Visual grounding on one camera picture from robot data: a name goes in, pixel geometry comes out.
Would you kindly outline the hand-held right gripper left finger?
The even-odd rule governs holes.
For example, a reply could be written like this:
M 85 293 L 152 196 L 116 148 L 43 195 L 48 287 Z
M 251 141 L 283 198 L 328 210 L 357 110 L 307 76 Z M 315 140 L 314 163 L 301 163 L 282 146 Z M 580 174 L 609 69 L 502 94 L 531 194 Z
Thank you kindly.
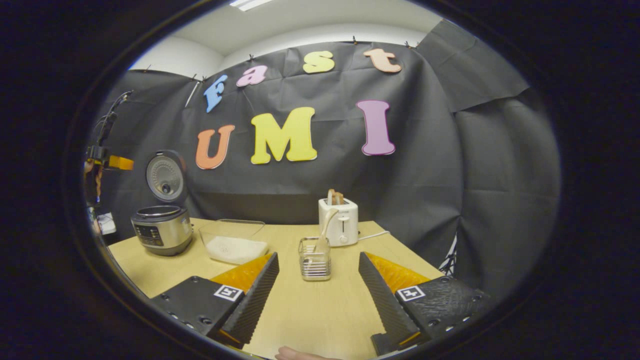
M 268 253 L 210 279 L 190 276 L 150 301 L 204 337 L 242 349 L 252 340 L 279 271 L 278 253 Z

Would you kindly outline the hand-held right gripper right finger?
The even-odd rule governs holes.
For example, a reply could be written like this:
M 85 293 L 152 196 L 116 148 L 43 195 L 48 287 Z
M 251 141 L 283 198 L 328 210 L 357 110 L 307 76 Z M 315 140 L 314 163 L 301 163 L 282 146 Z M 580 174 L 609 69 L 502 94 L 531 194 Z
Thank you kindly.
M 378 356 L 450 337 L 493 305 L 489 294 L 452 276 L 430 279 L 368 251 L 359 254 L 358 271 L 384 328 L 371 337 Z

